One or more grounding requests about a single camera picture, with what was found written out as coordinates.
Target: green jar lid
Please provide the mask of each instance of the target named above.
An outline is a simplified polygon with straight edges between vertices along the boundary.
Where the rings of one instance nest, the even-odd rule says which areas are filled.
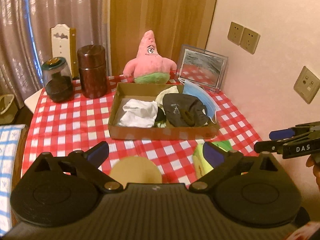
[[[44,62],[41,66],[41,69],[45,71],[52,70],[62,66],[63,64],[65,64],[65,62],[66,59],[64,57],[54,57]]]

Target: socket plate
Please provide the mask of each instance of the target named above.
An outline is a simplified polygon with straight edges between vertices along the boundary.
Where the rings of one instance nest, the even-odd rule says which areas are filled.
[[[232,41],[236,45],[240,45],[243,30],[244,27],[242,25],[231,22],[228,33],[228,40]]]
[[[293,89],[306,101],[311,103],[320,87],[320,80],[306,66],[303,67],[301,73],[294,84]]]
[[[254,54],[256,52],[256,48],[258,42],[260,40],[260,34],[256,33],[248,28],[244,28],[242,38],[240,41],[240,46],[242,49],[247,52]]]

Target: blue surgical mask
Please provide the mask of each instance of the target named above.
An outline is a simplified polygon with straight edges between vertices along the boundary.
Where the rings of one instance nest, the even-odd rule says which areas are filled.
[[[185,80],[183,94],[199,98],[199,100],[207,107],[207,116],[210,117],[213,123],[217,123],[216,112],[219,111],[220,108],[206,91],[189,80]]]

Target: picture frame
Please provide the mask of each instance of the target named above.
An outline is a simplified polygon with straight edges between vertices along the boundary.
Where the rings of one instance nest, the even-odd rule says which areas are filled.
[[[227,68],[228,57],[183,44],[177,64],[175,80],[194,84],[219,92]]]

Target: red checkered tablecloth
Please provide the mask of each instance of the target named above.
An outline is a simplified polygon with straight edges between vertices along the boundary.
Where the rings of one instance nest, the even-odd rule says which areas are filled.
[[[108,77],[108,93],[97,99],[81,94],[80,81],[74,81],[74,98],[56,104],[43,90],[34,113],[22,163],[22,174],[41,152],[65,156],[71,151],[83,151],[101,141],[109,144],[109,158],[99,168],[109,174],[113,165],[126,156],[143,156],[152,160],[163,175],[163,182],[182,182],[189,185],[196,180],[192,154],[204,140],[150,141],[113,140],[108,131],[108,118],[118,82],[127,82],[123,76]],[[253,145],[261,140],[245,117],[222,93],[210,95],[220,107],[217,118],[220,132],[214,139],[229,140],[233,149],[244,155],[256,155]]]

